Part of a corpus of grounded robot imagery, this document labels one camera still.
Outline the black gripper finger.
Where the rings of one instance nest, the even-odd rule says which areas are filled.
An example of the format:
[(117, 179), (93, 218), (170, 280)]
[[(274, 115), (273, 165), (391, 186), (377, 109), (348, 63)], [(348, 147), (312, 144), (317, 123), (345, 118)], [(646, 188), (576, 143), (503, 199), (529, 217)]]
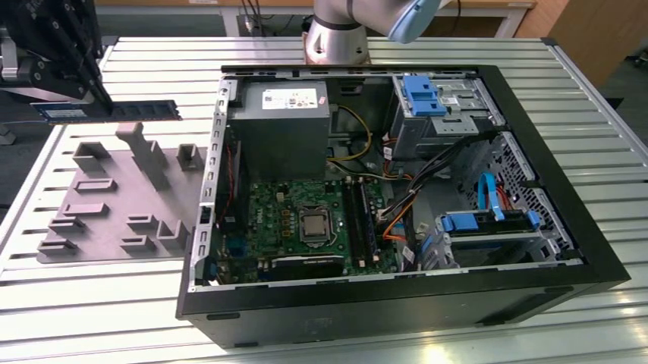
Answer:
[(82, 110), (90, 117), (110, 117), (114, 102), (102, 84), (102, 75), (97, 61), (90, 56), (79, 56), (75, 65), (78, 82), (85, 88), (81, 102)]

